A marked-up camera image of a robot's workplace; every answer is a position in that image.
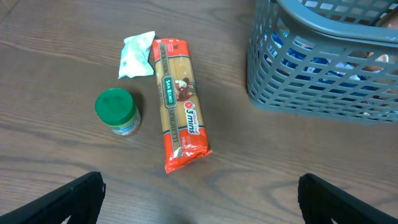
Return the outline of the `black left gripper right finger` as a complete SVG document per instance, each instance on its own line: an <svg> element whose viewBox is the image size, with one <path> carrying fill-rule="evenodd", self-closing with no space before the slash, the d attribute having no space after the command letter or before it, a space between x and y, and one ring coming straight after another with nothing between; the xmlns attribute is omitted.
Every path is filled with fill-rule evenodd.
<svg viewBox="0 0 398 224"><path fill-rule="evenodd" d="M396 218L310 173L299 178L298 203L306 224L397 224Z"/></svg>

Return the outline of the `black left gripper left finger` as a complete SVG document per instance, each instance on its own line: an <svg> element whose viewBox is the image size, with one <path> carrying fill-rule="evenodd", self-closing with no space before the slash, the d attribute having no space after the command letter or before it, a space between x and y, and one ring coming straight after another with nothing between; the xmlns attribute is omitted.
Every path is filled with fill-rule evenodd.
<svg viewBox="0 0 398 224"><path fill-rule="evenodd" d="M89 172L1 216L1 223L96 223L106 194L100 172Z"/></svg>

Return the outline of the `green lid spice jar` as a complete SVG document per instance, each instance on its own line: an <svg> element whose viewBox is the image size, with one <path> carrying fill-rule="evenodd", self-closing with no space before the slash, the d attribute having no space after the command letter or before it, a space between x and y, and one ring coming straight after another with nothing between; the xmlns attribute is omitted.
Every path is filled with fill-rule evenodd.
<svg viewBox="0 0 398 224"><path fill-rule="evenodd" d="M114 134L126 136L136 131L141 124L141 114L132 95L122 88L102 92L95 102L95 111L100 120Z"/></svg>

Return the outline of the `orange spaghetti packet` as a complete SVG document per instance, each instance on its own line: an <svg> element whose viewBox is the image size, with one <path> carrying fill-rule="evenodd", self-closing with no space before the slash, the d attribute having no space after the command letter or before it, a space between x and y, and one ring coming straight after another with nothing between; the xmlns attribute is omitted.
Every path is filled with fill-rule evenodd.
<svg viewBox="0 0 398 224"><path fill-rule="evenodd" d="M156 39L152 44L160 98L165 171L171 173L212 153L188 42Z"/></svg>

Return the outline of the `brown Nescafe Gold pouch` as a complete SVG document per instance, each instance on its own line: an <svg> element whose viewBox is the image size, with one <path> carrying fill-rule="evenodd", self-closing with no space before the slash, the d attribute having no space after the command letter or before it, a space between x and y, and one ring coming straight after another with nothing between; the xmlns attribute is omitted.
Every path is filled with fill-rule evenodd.
<svg viewBox="0 0 398 224"><path fill-rule="evenodd" d="M386 28L386 29L394 29L397 30L397 9L393 9L391 12L389 12L388 14L386 14L385 16L383 16L381 19L379 19L376 23L375 23L376 27L382 27L382 28ZM362 53L362 52L353 52L351 55L353 56L357 56L360 58L371 58L373 57L375 53L374 52L368 52L368 53ZM380 55L378 58L375 59L376 62L392 62L392 63L397 63L397 56L396 55L388 55L388 54L383 54ZM349 65L352 66L357 66L357 63L349 63ZM367 72L373 72L373 73L379 73L381 71L383 71L385 68L384 67L380 67L380 66L376 66L376 65L367 65L363 68L364 71ZM354 75L352 77L350 77L351 79L354 80L366 80L369 77L366 76L362 76L362 75ZM394 80L384 80L384 79L378 79L374 81L375 83L383 83L383 84L392 84L394 82ZM376 91L378 90L377 87L375 86L364 86L362 87L362 89L364 90L369 90L369 91ZM386 90L386 93L390 93L393 95L397 95L397 90ZM363 94L361 93L353 93L353 95L355 96L362 96ZM385 96L379 96L379 95L374 95L371 97L372 99L376 99L376 100L387 100L388 97ZM373 105L376 106L377 103L373 102L373 101L362 101L362 104L366 104L366 105ZM381 107L386 107L386 108L394 108L396 109L397 107L388 103L381 103L378 106ZM380 111L379 109L369 109L371 111ZM366 116L370 116L370 113L368 112L361 112L361 114L366 115Z"/></svg>

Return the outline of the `blue Kleenex tissue pack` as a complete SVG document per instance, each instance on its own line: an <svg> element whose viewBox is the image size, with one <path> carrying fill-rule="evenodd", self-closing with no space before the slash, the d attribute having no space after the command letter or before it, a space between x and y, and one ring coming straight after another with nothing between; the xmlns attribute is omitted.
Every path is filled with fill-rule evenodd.
<svg viewBox="0 0 398 224"><path fill-rule="evenodd" d="M283 47L284 43L283 43L282 39L276 34L276 32L272 33L272 40L275 42L275 45L278 46L278 48L282 48ZM297 45L298 47L301 47L301 48L306 49L306 50L312 50L314 48L314 46L315 46L314 44L311 44L309 41L307 41L307 40L305 40L305 39L303 39L301 37L296 37L294 39L293 43L295 45ZM272 55L274 58L277 58L278 53L275 50L275 48L273 48L273 46L268 45L267 46L267 50L269 51L270 55ZM300 61L303 61L307 57L307 54L304 54L304 53L302 53L300 51L297 51L297 50L295 50L293 48L289 48L288 49L287 55L291 56L292 58L295 58L297 60L300 60ZM265 54L264 59L266 60L266 62L269 62L270 65L273 64L273 60L267 54ZM297 63L291 62L290 60L288 60L286 58L282 58L281 59L281 63L282 63L282 65L286 65L287 67L292 68L292 69L296 69L298 67ZM323 58L323 57L314 57L314 58L311 59L310 63L315 63L315 64L319 64L319 65L329 65L329 64L332 63L332 59ZM338 62L336 64L336 66L338 68L346 68L346 69L349 69L349 70L354 69L354 66L349 65L348 62ZM305 66L305 67L303 67L302 71L303 72L307 72L307 73L312 73L312 74L315 74L315 75L319 75L323 70L321 68L318 68L318 67ZM339 72L339 71L335 71L335 70L329 70L325 74L325 76L333 77L333 78L343 78L345 75L346 75L346 72ZM310 80L313 79L313 77L310 77L308 75L297 75L296 78L299 79L299 80L304 80L304 81L310 81ZM335 82L334 80L330 80L330 79L327 79L327 78L319 78L316 81L316 83L321 83L321 84L325 84L325 85L331 85L331 84L334 84L334 82ZM341 84L341 86L352 89L352 88L356 87L357 84L343 82ZM346 91L339 90L339 89L332 89L331 92L332 93L337 93L337 94L346 93Z"/></svg>

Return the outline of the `grey plastic basket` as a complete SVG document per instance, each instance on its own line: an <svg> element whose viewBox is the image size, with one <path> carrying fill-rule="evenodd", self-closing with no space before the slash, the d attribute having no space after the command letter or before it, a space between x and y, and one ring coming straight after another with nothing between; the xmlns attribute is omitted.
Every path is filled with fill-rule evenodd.
<svg viewBox="0 0 398 224"><path fill-rule="evenodd" d="M397 13L391 0L258 1L247 89L264 110L361 123L397 121Z"/></svg>

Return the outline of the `white green sachet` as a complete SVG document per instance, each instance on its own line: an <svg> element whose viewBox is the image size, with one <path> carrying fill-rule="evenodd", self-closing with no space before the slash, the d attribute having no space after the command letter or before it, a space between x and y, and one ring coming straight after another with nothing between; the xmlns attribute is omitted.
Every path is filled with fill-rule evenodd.
<svg viewBox="0 0 398 224"><path fill-rule="evenodd" d="M155 32L130 36L124 39L121 51L118 78L146 77L154 74L149 63L150 48L155 38Z"/></svg>

